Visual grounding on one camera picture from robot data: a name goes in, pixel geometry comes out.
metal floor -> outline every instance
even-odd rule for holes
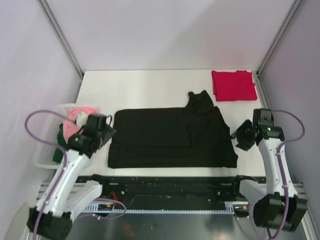
[[[267,231],[259,229],[261,235]],[[223,214],[132,213],[113,220],[85,217],[67,240],[258,240],[250,220]],[[302,225],[277,240],[306,240]]]

cable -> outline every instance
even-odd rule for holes
[[[281,154],[280,154],[280,151],[281,151],[281,148],[286,145],[286,144],[289,144],[289,143],[293,143],[295,141],[298,141],[300,139],[302,139],[305,134],[306,134],[306,128],[305,128],[305,125],[303,124],[303,122],[297,117],[295,116],[293,113],[291,112],[288,112],[288,111],[285,111],[285,110],[274,110],[272,111],[273,113],[285,113],[285,114],[288,114],[292,117],[294,117],[301,125],[302,127],[302,134],[297,137],[297,138],[294,138],[294,139],[291,139],[291,140],[287,140],[287,141],[284,141],[282,142],[277,148],[276,148],[276,156],[277,156],[277,160],[278,160],[278,164],[279,164],[279,170],[280,170],[280,174],[281,174],[281,178],[282,178],[282,184],[283,184],[283,190],[284,190],[284,197],[285,197],[285,200],[284,200],[284,211],[283,211],[283,215],[282,215],[282,219],[281,219],[281,222],[280,222],[280,225],[279,225],[279,228],[278,230],[275,232],[275,234],[272,236],[271,235],[271,232],[270,232],[270,229],[267,228],[267,233],[268,233],[268,236],[269,236],[269,240],[274,240],[276,239],[280,232],[282,231],[282,229],[284,228],[284,225],[286,223],[286,218],[287,218],[287,215],[288,215],[288,209],[289,209],[289,190],[288,190],[288,183],[287,183],[287,178],[286,178],[286,174],[285,174],[285,169],[284,169],[284,165],[282,163],[282,159],[281,159]]]
[[[115,200],[118,200],[118,197],[114,191],[111,192]]]
[[[257,231],[254,223],[252,222],[252,217],[251,217],[251,215],[250,215],[250,209],[251,209],[251,205],[249,204],[249,205],[248,205],[248,212],[249,212],[249,219],[250,219],[250,223],[251,223],[251,225],[252,225],[252,228],[253,228],[255,234],[259,237],[259,239],[260,239],[260,240],[264,240],[265,237],[261,236],[261,235],[258,233],[258,231]]]
[[[40,211],[39,211],[39,214],[38,214],[38,216],[37,216],[37,218],[36,218],[36,221],[35,221],[35,224],[34,224],[34,228],[33,228],[33,237],[32,237],[33,240],[37,240],[37,231],[38,231],[38,227],[39,227],[39,223],[40,223],[41,216],[42,216],[42,214],[44,213],[44,210],[45,210],[45,208],[46,208],[47,202],[50,200],[50,197],[52,196],[52,194],[53,194],[53,192],[55,191],[55,189],[56,189],[56,187],[57,187],[60,179],[62,178],[62,176],[63,176],[63,174],[64,174],[64,172],[65,172],[64,168],[67,166],[67,163],[68,163],[66,150],[65,150],[62,146],[60,146],[60,145],[58,145],[58,144],[56,144],[56,143],[52,143],[52,142],[49,142],[49,141],[46,141],[46,140],[42,140],[42,139],[38,138],[37,136],[35,136],[35,135],[29,130],[29,128],[28,128],[28,122],[29,122],[30,118],[31,118],[33,115],[40,114],[40,113],[53,114],[53,115],[56,115],[56,116],[58,116],[58,117],[60,117],[60,118],[65,119],[65,120],[67,120],[67,121],[69,121],[69,122],[74,123],[72,120],[70,120],[70,119],[67,118],[66,116],[63,116],[63,115],[61,115],[61,114],[59,114],[59,113],[57,113],[57,112],[50,111],[50,110],[38,110],[38,111],[34,111],[34,112],[30,113],[30,114],[26,117],[26,119],[25,119],[24,128],[25,128],[26,132],[27,132],[33,139],[35,139],[35,140],[37,140],[38,142],[41,142],[41,143],[43,143],[43,144],[47,144],[47,145],[56,147],[57,149],[59,149],[59,150],[63,153],[63,157],[64,157],[63,169],[61,170],[58,178],[56,179],[55,183],[53,184],[53,187],[51,188],[50,192],[49,192],[48,195],[46,196],[45,201],[43,202],[43,205],[42,205],[42,207],[41,207],[41,209],[40,209]]]
[[[108,115],[108,116],[106,116],[106,118],[110,118],[110,121],[109,121],[109,127],[111,127],[111,122],[112,122],[112,115]]]
[[[106,216],[97,216],[96,214],[94,213],[88,213],[88,214],[83,214],[81,216],[78,216],[76,219],[81,219],[81,218],[85,218],[85,217],[96,217],[98,218],[98,220],[100,219],[106,219],[106,220],[111,220],[111,219],[118,219],[120,217],[122,217],[126,212],[127,212],[127,207],[126,205],[121,202],[121,201],[118,201],[118,200],[114,200],[114,199],[110,199],[110,198],[96,198],[95,199],[96,201],[112,201],[112,202],[115,202],[116,204],[120,204],[122,207],[123,207],[123,212],[121,214],[119,214],[118,216],[112,216],[112,217],[106,217]]]

folded red cloth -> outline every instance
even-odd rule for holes
[[[218,102],[258,99],[252,73],[212,71],[213,94]]]

red wire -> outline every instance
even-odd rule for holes
[[[113,195],[113,200],[118,200],[117,195],[114,191],[111,192],[111,194]]]

pink cloth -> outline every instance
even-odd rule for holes
[[[218,102],[258,99],[252,73],[212,71],[213,94]]]
[[[92,107],[79,107],[75,109],[70,109],[68,118],[76,122],[77,115],[80,112],[85,112],[86,114],[90,115],[90,114],[96,114],[98,110]],[[63,121],[63,137],[65,142],[67,143],[69,138],[79,130],[80,128],[75,123],[64,120]]]

